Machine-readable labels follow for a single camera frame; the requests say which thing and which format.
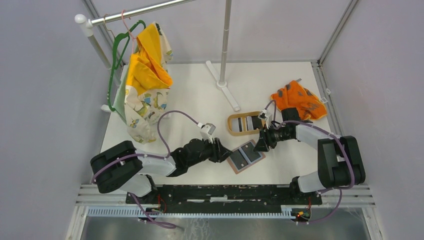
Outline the grey VIP card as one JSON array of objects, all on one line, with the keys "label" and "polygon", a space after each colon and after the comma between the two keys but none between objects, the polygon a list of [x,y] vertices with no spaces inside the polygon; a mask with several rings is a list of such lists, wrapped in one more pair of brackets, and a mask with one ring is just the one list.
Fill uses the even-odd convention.
[{"label": "grey VIP card", "polygon": [[235,150],[231,154],[230,159],[238,171],[242,170],[243,168],[249,165],[249,163],[239,150]]}]

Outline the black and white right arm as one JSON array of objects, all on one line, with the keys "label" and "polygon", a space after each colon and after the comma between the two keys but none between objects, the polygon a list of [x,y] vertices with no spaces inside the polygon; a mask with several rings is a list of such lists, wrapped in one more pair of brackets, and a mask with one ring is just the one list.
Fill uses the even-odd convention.
[{"label": "black and white right arm", "polygon": [[255,152],[269,152],[279,142],[297,140],[317,151],[317,170],[296,176],[289,184],[289,199],[302,204],[310,193],[326,193],[333,189],[350,189],[366,180],[366,172],[358,141],[351,135],[330,133],[310,120],[302,120],[295,107],[281,112],[283,121],[269,120],[268,111],[263,109],[258,118],[264,120],[259,130]]}]

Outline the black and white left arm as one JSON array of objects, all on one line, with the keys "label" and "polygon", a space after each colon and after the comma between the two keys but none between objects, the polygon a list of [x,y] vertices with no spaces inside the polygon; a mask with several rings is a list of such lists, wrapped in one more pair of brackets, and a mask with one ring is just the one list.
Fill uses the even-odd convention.
[{"label": "black and white left arm", "polygon": [[153,175],[178,177],[206,160],[221,163],[232,153],[217,137],[212,141],[194,138],[169,155],[137,149],[131,141],[125,140],[90,160],[91,182],[101,194],[123,190],[151,204],[157,198]]}]

